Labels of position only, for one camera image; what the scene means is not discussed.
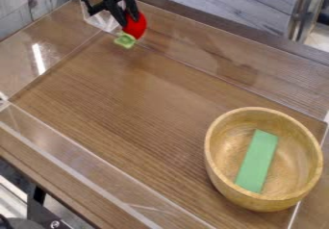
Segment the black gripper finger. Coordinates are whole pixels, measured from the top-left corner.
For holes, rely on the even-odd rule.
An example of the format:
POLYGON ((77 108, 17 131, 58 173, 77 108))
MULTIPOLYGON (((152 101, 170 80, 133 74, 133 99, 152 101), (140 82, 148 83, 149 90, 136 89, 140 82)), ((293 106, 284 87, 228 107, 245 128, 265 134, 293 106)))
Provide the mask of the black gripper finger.
POLYGON ((126 20, 124 8, 118 5, 116 1, 108 1, 106 8, 110 11, 120 25, 125 27, 128 25, 128 20, 126 20))
POLYGON ((126 3, 126 13, 132 19, 138 22, 141 19, 140 9, 136 0, 125 0, 126 3))

